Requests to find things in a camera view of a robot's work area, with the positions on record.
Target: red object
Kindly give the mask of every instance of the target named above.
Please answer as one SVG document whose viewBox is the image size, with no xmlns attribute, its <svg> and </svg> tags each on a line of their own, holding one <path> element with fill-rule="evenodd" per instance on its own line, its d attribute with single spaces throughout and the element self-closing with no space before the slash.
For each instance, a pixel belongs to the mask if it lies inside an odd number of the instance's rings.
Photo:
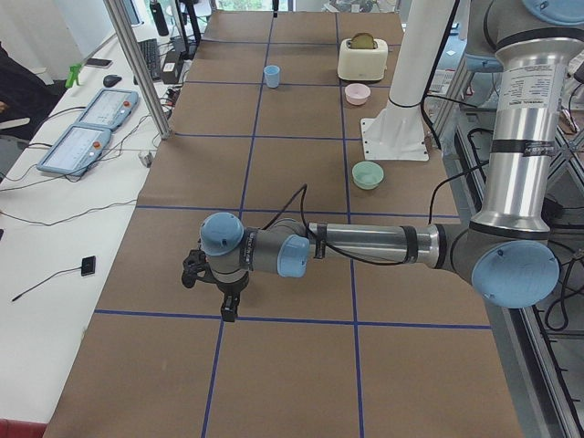
<svg viewBox="0 0 584 438">
<path fill-rule="evenodd" d="M 40 422 L 17 422 L 0 419 L 0 438 L 42 438 L 47 428 Z"/>
</svg>

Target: computer mouse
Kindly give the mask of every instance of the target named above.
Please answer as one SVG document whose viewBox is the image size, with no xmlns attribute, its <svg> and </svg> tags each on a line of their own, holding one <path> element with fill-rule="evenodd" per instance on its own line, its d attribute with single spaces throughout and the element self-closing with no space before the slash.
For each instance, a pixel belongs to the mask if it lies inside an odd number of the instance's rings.
<svg viewBox="0 0 584 438">
<path fill-rule="evenodd" d="M 121 76 L 118 76 L 118 75 L 107 75 L 103 79 L 103 86 L 106 87 L 106 88 L 110 88 L 110 87 L 113 87 L 114 85 L 116 85 L 120 81 L 121 81 Z"/>
</svg>

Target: black smartphone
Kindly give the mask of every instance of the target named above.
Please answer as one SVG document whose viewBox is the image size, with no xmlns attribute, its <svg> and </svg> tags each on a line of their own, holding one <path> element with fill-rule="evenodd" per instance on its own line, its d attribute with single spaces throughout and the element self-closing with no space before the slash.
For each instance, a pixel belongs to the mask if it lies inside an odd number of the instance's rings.
<svg viewBox="0 0 584 438">
<path fill-rule="evenodd" d="M 85 63 L 88 67 L 108 68 L 111 65 L 111 59 L 100 59 L 98 57 L 91 57 Z"/>
</svg>

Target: blue cup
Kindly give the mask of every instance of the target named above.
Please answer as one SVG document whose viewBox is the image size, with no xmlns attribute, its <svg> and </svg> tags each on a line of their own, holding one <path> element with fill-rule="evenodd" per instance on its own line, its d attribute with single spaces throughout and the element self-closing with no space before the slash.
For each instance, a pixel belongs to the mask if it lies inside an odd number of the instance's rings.
<svg viewBox="0 0 584 438">
<path fill-rule="evenodd" d="M 264 67 L 264 77 L 266 78 L 266 85 L 268 85 L 271 89 L 277 88 L 277 86 L 280 85 L 280 67 Z"/>
</svg>

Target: microphone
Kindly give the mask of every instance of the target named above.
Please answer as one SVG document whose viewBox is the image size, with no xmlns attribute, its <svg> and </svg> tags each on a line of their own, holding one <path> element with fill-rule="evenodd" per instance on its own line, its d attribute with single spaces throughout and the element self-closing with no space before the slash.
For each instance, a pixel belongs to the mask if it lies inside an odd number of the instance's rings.
<svg viewBox="0 0 584 438">
<path fill-rule="evenodd" d="M 154 18 L 158 35 L 161 37 L 168 36 L 168 26 L 166 25 L 166 19 L 164 19 L 162 6 L 158 3 L 158 0 L 150 0 L 150 12 L 152 12 L 152 18 Z"/>
</svg>

